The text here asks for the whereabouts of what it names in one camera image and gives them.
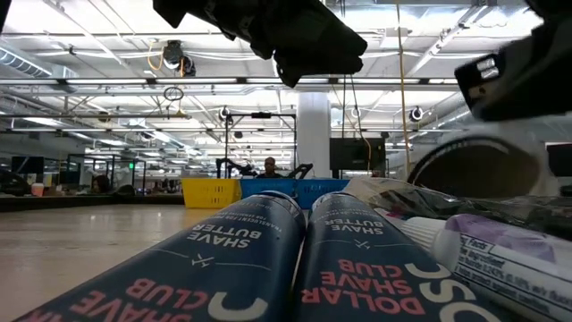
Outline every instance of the black screen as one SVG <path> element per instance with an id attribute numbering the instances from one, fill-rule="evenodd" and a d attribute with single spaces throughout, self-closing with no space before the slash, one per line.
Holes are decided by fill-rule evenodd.
<path id="1" fill-rule="evenodd" d="M 372 147 L 369 170 L 385 171 L 385 139 L 368 139 Z M 367 170 L 369 148 L 362 139 L 330 139 L 332 170 Z"/>
<path id="2" fill-rule="evenodd" d="M 557 177 L 572 177 L 572 144 L 550 145 L 546 150 L 552 173 Z"/>
<path id="3" fill-rule="evenodd" d="M 43 157 L 12 157 L 12 172 L 15 174 L 43 174 Z"/>

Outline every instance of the white column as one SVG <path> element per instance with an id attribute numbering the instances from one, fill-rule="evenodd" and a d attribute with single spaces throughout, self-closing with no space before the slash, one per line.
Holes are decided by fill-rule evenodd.
<path id="1" fill-rule="evenodd" d="M 298 155 L 299 164 L 313 164 L 309 177 L 331 178 L 330 101 L 326 93 L 299 93 Z"/>

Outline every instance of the dark blue tube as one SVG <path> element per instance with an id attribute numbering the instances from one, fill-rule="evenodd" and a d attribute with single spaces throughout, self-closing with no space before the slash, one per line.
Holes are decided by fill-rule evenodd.
<path id="1" fill-rule="evenodd" d="M 292 321 L 501 321 L 488 303 L 365 203 L 347 194 L 317 202 Z"/>
<path id="2" fill-rule="evenodd" d="M 306 222 L 290 197 L 263 192 L 16 321 L 281 321 Z"/>

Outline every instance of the yellow crate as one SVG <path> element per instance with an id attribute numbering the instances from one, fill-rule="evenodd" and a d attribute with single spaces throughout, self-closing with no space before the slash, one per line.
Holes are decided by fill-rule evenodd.
<path id="1" fill-rule="evenodd" d="M 236 179 L 182 179 L 186 208 L 225 208 L 240 200 Z"/>

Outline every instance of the tube cap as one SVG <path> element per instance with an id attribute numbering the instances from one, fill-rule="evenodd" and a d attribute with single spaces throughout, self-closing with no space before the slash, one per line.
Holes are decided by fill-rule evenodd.
<path id="1" fill-rule="evenodd" d="M 415 217 L 406 221 L 400 230 L 413 242 L 431 252 L 437 234 L 445 228 L 444 220 Z"/>

